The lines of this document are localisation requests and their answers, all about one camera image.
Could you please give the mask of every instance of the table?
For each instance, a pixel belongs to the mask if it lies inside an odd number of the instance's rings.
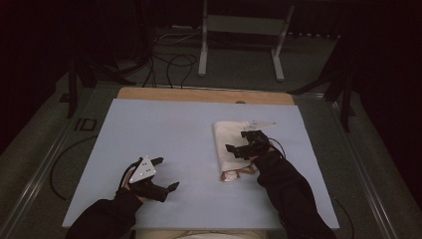
[[[227,104],[236,102],[246,104]],[[154,183],[166,186],[179,180],[180,185],[165,203],[147,201],[136,215],[140,223],[134,228],[280,229],[276,210],[265,190],[256,183],[257,174],[242,176],[233,183],[219,181],[211,123],[248,117],[256,120],[251,113],[262,116],[259,120],[283,116],[284,121],[290,122],[280,125],[290,141],[279,138],[276,130],[271,133],[277,135],[269,136],[282,142],[287,155],[292,156],[292,164],[308,178],[321,217],[329,227],[338,228],[317,160],[291,96],[141,88],[123,88],[112,103],[63,226],[72,225],[96,200],[112,198],[125,168],[145,156],[143,153],[149,153],[150,158],[164,157],[164,162],[156,166]]]

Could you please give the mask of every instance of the cable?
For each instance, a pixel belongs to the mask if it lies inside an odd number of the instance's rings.
[[[347,210],[343,207],[343,205],[335,198],[331,193],[328,193],[328,195],[341,207],[341,209],[344,211],[345,215],[347,216],[348,221],[350,222],[350,230],[351,230],[351,239],[354,238],[354,225],[351,221],[350,215],[348,215]]]
[[[127,173],[132,169],[132,168],[134,168],[134,167],[136,167],[136,166],[138,166],[139,165],[139,163],[140,163],[140,160],[138,160],[138,161],[136,161],[136,162],[134,162],[134,163],[132,163],[125,171],[124,171],[124,173],[123,173],[123,176],[121,177],[121,180],[120,180],[120,183],[118,184],[118,188],[117,188],[117,191],[121,188],[121,187],[123,187],[123,183],[124,183],[124,179],[126,178],[126,175],[127,175]]]
[[[163,59],[163,58],[161,58],[161,57],[159,57],[157,55],[173,56],[173,58],[171,60],[167,61],[167,60],[165,60],[165,59]],[[163,62],[167,63],[166,77],[167,77],[167,82],[168,82],[170,88],[172,88],[172,89],[173,89],[173,85],[171,83],[170,74],[169,74],[170,67],[171,66],[175,66],[175,67],[189,67],[190,68],[189,69],[189,72],[186,74],[186,76],[183,77],[183,79],[182,79],[182,81],[180,83],[180,89],[183,89],[184,82],[189,77],[189,75],[192,73],[193,65],[195,65],[197,63],[197,58],[194,55],[192,55],[192,54],[159,54],[159,53],[155,53],[152,56],[154,58],[160,60],[160,61],[163,61]],[[189,63],[188,64],[184,64],[184,65],[173,63],[178,58],[184,58]]]
[[[56,160],[54,161],[54,163],[53,163],[53,166],[52,166],[52,168],[50,169],[50,187],[51,187],[51,189],[53,190],[53,192],[54,192],[54,194],[56,194],[59,198],[61,198],[62,200],[64,200],[64,201],[67,201],[67,202],[71,202],[71,199],[69,199],[69,198],[66,198],[65,196],[63,196],[62,194],[60,194],[57,190],[56,190],[56,188],[55,188],[55,186],[54,186],[54,184],[53,184],[53,174],[54,174],[54,169],[56,168],[56,165],[57,165],[57,163],[59,162],[59,160],[62,158],[62,156],[67,152],[67,151],[69,151],[70,149],[72,149],[74,146],[77,146],[78,144],[80,144],[80,143],[83,143],[83,142],[85,142],[85,141],[88,141],[88,140],[90,140],[90,139],[93,139],[93,138],[96,138],[96,137],[98,137],[98,135],[94,135],[94,136],[91,136],[91,137],[88,137],[88,138],[85,138],[85,139],[83,139],[83,140],[81,140],[81,141],[77,141],[77,142],[75,142],[74,144],[72,144],[72,145],[70,145],[69,147],[67,147],[65,150],[63,150],[58,156],[57,156],[57,158],[56,158]]]
[[[156,44],[166,44],[166,45],[176,44],[176,43],[182,42],[186,39],[192,38],[192,37],[199,35],[199,34],[200,34],[200,31],[195,32],[195,33],[189,33],[189,34],[183,34],[183,33],[181,33],[181,34],[165,34],[165,35],[162,35],[161,37],[158,37],[157,40],[155,41],[155,43]],[[178,39],[178,40],[173,41],[173,42],[161,42],[160,41],[161,39],[168,37],[168,36],[186,36],[186,37]]]
[[[272,148],[273,149],[275,149],[275,150],[277,150],[281,155],[282,155],[282,157],[283,157],[283,159],[286,159],[286,153],[285,153],[285,149],[282,147],[282,145],[277,141],[277,140],[275,140],[274,138],[271,138],[271,137],[269,137],[268,138],[269,140],[272,140],[272,141],[274,141],[274,142],[276,142],[278,145],[279,145],[279,147],[280,147],[280,149],[282,150],[282,151],[279,151],[276,147],[274,147],[273,145],[272,145]]]
[[[151,75],[153,75],[152,84],[153,84],[153,85],[155,84],[154,61],[153,61],[152,57],[150,57],[150,58],[148,59],[147,65],[149,65],[149,62],[150,62],[150,66],[147,66],[147,67],[149,68],[149,72],[148,72],[148,76],[146,76],[146,79],[145,79],[145,81],[143,82],[143,85],[142,85],[142,87],[143,87],[143,88],[145,87],[145,85],[146,85],[146,83],[148,82],[149,77],[150,77]]]

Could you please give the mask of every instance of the metal rail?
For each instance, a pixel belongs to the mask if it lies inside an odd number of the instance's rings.
[[[379,230],[383,238],[385,239],[397,239],[397,233],[389,219],[385,207],[382,203],[380,196],[378,195],[375,186],[370,179],[368,172],[363,164],[362,158],[358,153],[358,150],[353,142],[353,139],[347,134],[339,121],[339,107],[336,103],[327,103],[332,117],[335,121],[335,126],[341,132],[344,142],[348,146],[351,156],[354,170],[357,173],[357,179],[360,182],[361,188],[365,193],[366,199],[368,200],[369,206],[372,209],[372,213],[378,224]]]
[[[76,123],[76,119],[78,119],[81,115],[82,110],[89,101],[92,92],[93,90],[91,89],[84,89],[79,100],[80,105],[75,111],[74,116],[71,119],[65,121],[62,129],[53,141],[49,151],[46,153],[43,161],[29,179],[12,211],[9,213],[4,223],[2,223],[0,228],[0,238],[13,238],[13,234],[16,232],[19,225],[24,220],[31,205],[35,201],[41,187],[44,184],[44,181],[49,175],[50,168],[52,167],[55,158],[60,153],[60,150],[66,142],[70,131],[73,129]]]

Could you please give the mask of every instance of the metal stand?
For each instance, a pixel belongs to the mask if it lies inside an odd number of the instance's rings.
[[[276,72],[276,80],[282,82],[285,79],[282,64],[280,62],[280,52],[289,29],[295,6],[290,6],[288,14],[284,20],[262,19],[262,18],[245,18],[232,16],[208,15],[208,1],[204,0],[204,11],[202,19],[202,47],[199,58],[198,75],[204,77],[207,70],[208,31],[215,32],[232,32],[232,33],[250,33],[279,36],[279,44],[276,49],[271,51],[274,70]]]
[[[349,132],[350,129],[348,127],[348,114],[350,111],[352,81],[353,76],[351,71],[346,69],[336,70],[331,72],[326,77],[319,77],[316,81],[313,81],[306,86],[289,91],[287,93],[291,95],[301,95],[324,83],[331,82],[323,97],[326,101],[335,102],[342,92],[340,122],[344,129]]]

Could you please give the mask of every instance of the floor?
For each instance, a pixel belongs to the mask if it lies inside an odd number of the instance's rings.
[[[205,77],[197,76],[197,63],[190,69],[194,57],[199,57],[197,35],[186,41],[162,38],[167,44],[155,47],[153,68],[149,62],[125,77],[141,87],[153,69],[155,74],[150,75],[147,87],[169,88],[170,82],[173,88],[286,92],[315,80],[335,46],[335,40],[289,36],[281,55],[286,80],[279,83],[270,57],[272,45],[267,41],[225,34],[211,38]],[[177,55],[165,54],[184,54],[190,61],[178,57],[172,63],[187,66],[169,66]],[[120,62],[122,67],[130,64]],[[0,156],[1,238],[65,236],[67,230],[61,224],[69,207],[66,200],[72,199],[95,144],[93,136],[100,132],[109,104],[122,87],[101,75],[98,81],[94,89],[79,88],[78,110],[72,119],[66,119],[68,105],[59,99],[67,92],[67,78],[60,79],[56,92]],[[338,123],[336,103],[322,98],[325,88],[294,99],[333,196],[340,224],[335,234],[338,238],[422,238],[422,213],[362,108],[359,95],[352,95],[351,132],[346,133]],[[97,125],[94,130],[79,130],[78,119],[96,120]],[[270,238],[286,238],[283,228],[269,234]]]

